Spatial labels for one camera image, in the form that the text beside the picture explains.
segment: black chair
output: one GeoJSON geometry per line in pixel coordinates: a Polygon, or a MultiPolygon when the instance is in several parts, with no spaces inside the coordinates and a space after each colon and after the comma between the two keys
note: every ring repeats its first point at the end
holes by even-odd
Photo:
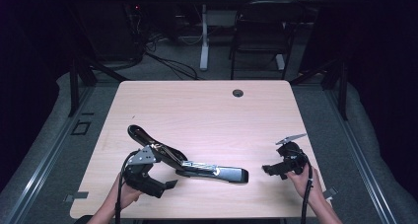
{"type": "Polygon", "coordinates": [[[297,2],[252,1],[237,11],[232,40],[231,79],[234,72],[263,71],[263,69],[236,68],[236,53],[286,55],[281,79],[285,79],[295,31],[304,18],[305,7],[297,2]]]}

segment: gray carpet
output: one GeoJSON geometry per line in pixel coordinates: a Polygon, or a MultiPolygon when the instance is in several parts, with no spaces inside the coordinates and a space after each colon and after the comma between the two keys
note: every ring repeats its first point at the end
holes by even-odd
{"type": "MultiPolygon", "coordinates": [[[[304,39],[309,30],[300,31],[295,45],[295,53],[287,79],[297,75],[297,66],[303,54],[304,39]]],[[[198,70],[200,62],[200,43],[186,44],[182,41],[173,43],[162,40],[157,43],[153,52],[163,58],[180,61],[196,69],[199,77],[206,80],[228,80],[230,75],[229,49],[224,37],[211,37],[209,69],[198,70]]],[[[118,73],[132,80],[179,80],[173,71],[145,56],[138,65],[118,73]]],[[[18,223],[73,223],[69,216],[71,202],[64,201],[67,194],[73,194],[83,178],[90,156],[96,145],[106,114],[117,89],[117,82],[102,72],[95,72],[99,83],[94,88],[85,88],[81,84],[82,106],[74,118],[67,118],[69,113],[69,77],[64,75],[58,80],[60,97],[55,108],[39,134],[33,148],[8,186],[0,195],[0,222],[18,223]],[[72,135],[71,132],[83,132],[89,124],[85,135],[72,135]],[[47,153],[55,144],[59,149],[53,150],[56,156],[48,159],[53,165],[44,171],[45,180],[38,184],[40,189],[33,189],[32,197],[23,197],[28,189],[27,184],[38,171],[47,153]]],[[[383,223],[380,213],[365,185],[365,179],[359,172],[353,159],[350,141],[341,125],[339,114],[335,112],[333,92],[323,91],[317,79],[311,79],[304,86],[293,87],[302,118],[310,136],[323,179],[328,187],[335,187],[339,193],[332,200],[335,211],[344,223],[383,223]]],[[[383,191],[387,204],[397,223],[417,223],[418,205],[415,200],[393,179],[389,169],[379,156],[379,143],[373,128],[364,113],[356,91],[349,87],[347,124],[356,136],[361,149],[367,158],[373,174],[383,191]]],[[[279,220],[221,220],[218,223],[279,223],[279,220]]],[[[288,219],[287,223],[299,223],[297,218],[288,219]]],[[[176,221],[150,221],[149,223],[185,223],[176,221]]],[[[308,223],[317,223],[310,218],[308,223]]]]}

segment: office chair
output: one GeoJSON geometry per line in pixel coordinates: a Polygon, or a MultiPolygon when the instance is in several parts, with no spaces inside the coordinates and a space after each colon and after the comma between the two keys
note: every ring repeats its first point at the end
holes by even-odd
{"type": "Polygon", "coordinates": [[[230,59],[231,79],[235,71],[262,71],[236,68],[236,53],[286,55],[281,79],[285,79],[295,31],[305,15],[305,7],[297,2],[252,1],[237,11],[230,59]]]}

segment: gray floor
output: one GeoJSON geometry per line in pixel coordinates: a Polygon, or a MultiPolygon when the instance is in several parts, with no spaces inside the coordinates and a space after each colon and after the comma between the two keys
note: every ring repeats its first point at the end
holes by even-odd
{"type": "MultiPolygon", "coordinates": [[[[185,37],[188,43],[160,40],[152,53],[191,66],[203,79],[229,80],[229,38],[221,35],[222,30],[217,31],[210,37],[207,71],[198,69],[201,42],[190,44],[197,40],[195,37],[185,37]]],[[[309,28],[299,30],[287,80],[297,76],[309,33],[309,28]]],[[[254,61],[271,63],[265,59],[254,61]]],[[[247,58],[241,58],[239,62],[249,63],[247,58]]],[[[117,72],[131,80],[180,80],[169,67],[148,56],[138,65],[117,72]]],[[[71,202],[64,199],[78,190],[118,86],[104,73],[95,73],[99,83],[94,88],[81,84],[81,107],[72,118],[67,117],[70,112],[69,76],[66,74],[58,80],[61,90],[53,112],[21,167],[0,194],[1,223],[74,222],[69,216],[71,202]],[[86,135],[71,134],[78,121],[90,125],[86,135]]],[[[418,223],[418,205],[394,180],[381,159],[379,143],[356,90],[349,87],[349,120],[344,121],[335,110],[335,93],[323,91],[318,84],[320,78],[317,75],[304,85],[294,86],[293,90],[324,181],[339,191],[332,201],[337,214],[344,223],[418,223]]],[[[275,220],[220,222],[278,223],[275,220]]],[[[288,223],[299,222],[297,218],[288,219],[288,223]]],[[[310,218],[309,223],[317,221],[310,218]]]]}

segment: dark background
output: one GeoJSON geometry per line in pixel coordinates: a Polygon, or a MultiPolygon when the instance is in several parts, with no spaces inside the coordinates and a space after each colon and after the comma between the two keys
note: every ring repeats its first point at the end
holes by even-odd
{"type": "MultiPolygon", "coordinates": [[[[418,4],[367,1],[370,4],[361,8],[319,10],[301,70],[314,69],[340,56],[347,45],[354,46],[346,58],[349,82],[375,128],[383,159],[418,200],[418,4]]],[[[79,5],[69,12],[62,1],[0,0],[0,188],[13,176],[49,116],[59,91],[56,79],[77,57],[137,57],[138,39],[129,29],[125,10],[111,6],[79,5]],[[100,22],[92,21],[92,15],[100,16],[95,18],[100,22]],[[106,28],[117,33],[109,34],[106,28]]],[[[163,15],[161,10],[167,7],[150,16],[163,15]]],[[[164,13],[166,21],[173,16],[164,13]]],[[[175,27],[165,26],[162,31],[175,37],[175,27]]]]}

